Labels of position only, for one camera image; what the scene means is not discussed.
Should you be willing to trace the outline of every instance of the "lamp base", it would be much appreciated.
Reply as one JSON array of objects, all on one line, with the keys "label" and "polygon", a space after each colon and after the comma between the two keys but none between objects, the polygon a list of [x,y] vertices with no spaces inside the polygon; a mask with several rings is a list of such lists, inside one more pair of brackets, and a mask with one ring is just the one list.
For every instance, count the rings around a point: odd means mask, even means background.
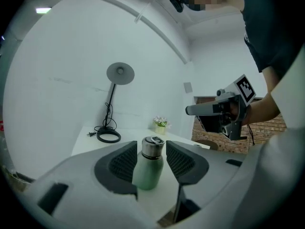
[{"label": "lamp base", "polygon": [[[105,139],[100,137],[103,134],[111,134],[111,135],[117,136],[118,139],[116,139],[116,140],[105,140]],[[121,140],[121,135],[118,132],[116,132],[112,128],[109,128],[109,127],[106,127],[106,126],[103,126],[99,129],[99,131],[96,134],[96,137],[99,141],[101,141],[103,143],[117,143]]]}]

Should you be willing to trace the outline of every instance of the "white wall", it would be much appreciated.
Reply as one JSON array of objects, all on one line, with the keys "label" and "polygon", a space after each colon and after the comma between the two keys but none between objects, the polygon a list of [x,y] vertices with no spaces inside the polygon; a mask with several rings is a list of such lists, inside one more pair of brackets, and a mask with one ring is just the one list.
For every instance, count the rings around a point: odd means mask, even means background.
[{"label": "white wall", "polygon": [[[194,71],[194,64],[193,62],[189,62],[185,65],[183,69],[183,82],[187,83],[190,82],[194,91],[195,85],[195,71]],[[193,132],[193,125],[194,125],[194,116],[189,116],[185,113],[185,108],[187,106],[195,104],[194,100],[194,92],[185,93],[183,97],[183,109],[181,115],[181,130],[180,136],[186,139],[191,140],[192,132]]]},{"label": "white wall", "polygon": [[71,154],[83,125],[101,124],[114,62],[135,71],[115,92],[118,127],[146,128],[163,115],[183,132],[185,66],[170,46],[112,4],[63,0],[25,36],[8,74],[5,136],[17,171],[38,178]]},{"label": "white wall", "polygon": [[239,11],[237,11],[236,14],[227,14],[218,17],[214,13],[213,15],[213,19],[204,20],[185,29],[185,33],[191,41],[211,36],[214,33],[221,34],[232,30],[244,30],[243,15]]},{"label": "white wall", "polygon": [[244,29],[211,34],[193,41],[191,58],[195,70],[195,96],[216,96],[242,74],[253,86],[257,97],[267,93],[262,73],[244,42]]},{"label": "white wall", "polygon": [[11,61],[16,53],[21,41],[17,40],[15,35],[7,30],[3,35],[4,39],[1,40],[0,54],[0,118],[2,118],[3,94],[6,77],[9,72]]},{"label": "white wall", "polygon": [[[138,16],[152,0],[105,0],[117,5],[129,13]],[[176,52],[184,63],[190,61],[189,41],[182,28],[157,2],[148,6],[142,21],[155,30]]]}]

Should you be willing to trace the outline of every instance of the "black t-shirt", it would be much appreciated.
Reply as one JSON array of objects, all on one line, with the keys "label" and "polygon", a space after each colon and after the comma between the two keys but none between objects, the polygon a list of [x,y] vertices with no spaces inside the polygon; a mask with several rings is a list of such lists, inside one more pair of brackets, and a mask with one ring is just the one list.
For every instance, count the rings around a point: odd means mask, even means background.
[{"label": "black t-shirt", "polygon": [[282,78],[293,63],[304,42],[303,36],[293,27],[282,11],[283,4],[278,0],[244,0],[242,12],[245,21],[246,34],[244,41],[256,62],[259,72],[272,66],[277,75]]}]

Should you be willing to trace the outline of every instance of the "small flowers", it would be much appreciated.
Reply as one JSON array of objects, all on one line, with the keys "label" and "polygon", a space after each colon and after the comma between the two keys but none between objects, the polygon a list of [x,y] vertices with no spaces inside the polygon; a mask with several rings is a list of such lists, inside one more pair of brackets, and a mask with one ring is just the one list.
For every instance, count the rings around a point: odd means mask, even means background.
[{"label": "small flowers", "polygon": [[166,118],[164,117],[160,117],[160,116],[156,116],[154,119],[153,119],[153,122],[158,125],[158,126],[161,126],[161,127],[167,127],[167,128],[170,128],[172,125],[170,124],[170,122],[167,121]]}]

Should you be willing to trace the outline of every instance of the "lamp shade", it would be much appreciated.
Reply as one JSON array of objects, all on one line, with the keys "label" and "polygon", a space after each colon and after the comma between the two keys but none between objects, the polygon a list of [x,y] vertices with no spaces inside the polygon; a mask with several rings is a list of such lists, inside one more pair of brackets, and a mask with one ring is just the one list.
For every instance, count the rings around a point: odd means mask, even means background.
[{"label": "lamp shade", "polygon": [[126,85],[133,81],[134,71],[128,64],[117,62],[108,67],[107,77],[114,84]]}]

